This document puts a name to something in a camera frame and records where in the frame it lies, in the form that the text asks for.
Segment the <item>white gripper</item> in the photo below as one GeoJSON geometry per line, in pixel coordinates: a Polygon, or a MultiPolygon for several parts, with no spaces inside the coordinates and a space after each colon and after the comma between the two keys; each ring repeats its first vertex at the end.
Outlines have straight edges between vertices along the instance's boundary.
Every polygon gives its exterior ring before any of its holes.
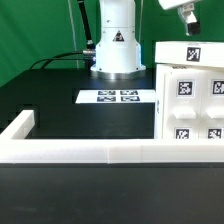
{"type": "Polygon", "coordinates": [[[198,35],[201,32],[200,22],[194,15],[194,3],[200,0],[158,0],[164,10],[177,8],[187,36],[198,35]]]}

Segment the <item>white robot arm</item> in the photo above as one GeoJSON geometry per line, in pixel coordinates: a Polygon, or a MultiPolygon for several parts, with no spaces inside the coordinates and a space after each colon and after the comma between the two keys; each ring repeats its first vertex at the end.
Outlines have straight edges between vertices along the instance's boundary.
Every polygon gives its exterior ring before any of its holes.
{"type": "MultiPolygon", "coordinates": [[[[193,11],[200,0],[158,0],[164,10],[177,9],[188,36],[200,33],[193,11]]],[[[135,0],[100,0],[101,39],[96,45],[91,75],[108,80],[128,80],[145,75],[141,45],[135,37],[135,0]]]]}

